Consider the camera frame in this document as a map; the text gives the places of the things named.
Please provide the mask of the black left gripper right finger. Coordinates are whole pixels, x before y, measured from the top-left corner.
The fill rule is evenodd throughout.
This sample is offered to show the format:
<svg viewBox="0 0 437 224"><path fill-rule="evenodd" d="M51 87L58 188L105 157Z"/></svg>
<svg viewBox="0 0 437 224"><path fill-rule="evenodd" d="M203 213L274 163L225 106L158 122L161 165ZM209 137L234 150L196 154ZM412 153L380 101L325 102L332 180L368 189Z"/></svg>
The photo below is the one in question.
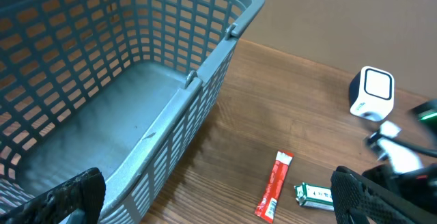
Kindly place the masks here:
<svg viewBox="0 0 437 224"><path fill-rule="evenodd" d="M435 223L432 214L345 166L331 176L336 221L346 223Z"/></svg>

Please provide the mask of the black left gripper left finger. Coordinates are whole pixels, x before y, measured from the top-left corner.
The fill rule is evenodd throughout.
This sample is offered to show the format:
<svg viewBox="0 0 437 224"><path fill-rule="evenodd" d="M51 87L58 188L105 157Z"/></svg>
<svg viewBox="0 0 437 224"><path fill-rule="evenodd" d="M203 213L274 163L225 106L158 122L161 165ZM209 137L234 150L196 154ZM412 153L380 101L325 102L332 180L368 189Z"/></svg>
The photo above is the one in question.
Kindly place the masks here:
<svg viewBox="0 0 437 224"><path fill-rule="evenodd" d="M1 222L96 224L104 203L106 184L101 171L90 168L49 191L1 215Z"/></svg>

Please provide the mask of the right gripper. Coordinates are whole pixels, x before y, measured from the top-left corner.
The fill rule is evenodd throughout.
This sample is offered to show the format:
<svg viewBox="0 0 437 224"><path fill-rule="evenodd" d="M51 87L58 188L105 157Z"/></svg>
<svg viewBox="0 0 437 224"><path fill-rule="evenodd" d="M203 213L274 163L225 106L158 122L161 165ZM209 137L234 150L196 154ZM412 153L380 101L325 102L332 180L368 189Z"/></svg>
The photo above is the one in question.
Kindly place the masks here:
<svg viewBox="0 0 437 224"><path fill-rule="evenodd" d="M362 176L436 214L436 164L407 173L395 173L392 166L379 165L364 171Z"/></svg>

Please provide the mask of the green white small box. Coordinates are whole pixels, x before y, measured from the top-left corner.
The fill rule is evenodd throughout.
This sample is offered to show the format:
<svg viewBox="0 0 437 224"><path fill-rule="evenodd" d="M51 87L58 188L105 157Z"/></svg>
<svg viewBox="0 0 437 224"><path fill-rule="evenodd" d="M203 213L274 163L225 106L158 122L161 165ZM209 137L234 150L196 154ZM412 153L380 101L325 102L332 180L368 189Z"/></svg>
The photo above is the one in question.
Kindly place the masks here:
<svg viewBox="0 0 437 224"><path fill-rule="evenodd" d="M323 186L317 186L303 182L294 187L296 201L299 206L333 211L333 198L331 190Z"/></svg>

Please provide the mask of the small red packet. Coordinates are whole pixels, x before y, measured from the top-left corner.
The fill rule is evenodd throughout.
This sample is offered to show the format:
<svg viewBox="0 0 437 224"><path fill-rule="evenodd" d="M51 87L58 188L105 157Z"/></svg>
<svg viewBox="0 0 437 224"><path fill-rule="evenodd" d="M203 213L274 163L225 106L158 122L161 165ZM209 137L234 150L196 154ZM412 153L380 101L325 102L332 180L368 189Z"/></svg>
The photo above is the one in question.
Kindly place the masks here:
<svg viewBox="0 0 437 224"><path fill-rule="evenodd" d="M273 223L277 202L293 158L291 152L277 152L264 194L255 209L255 215L269 223Z"/></svg>

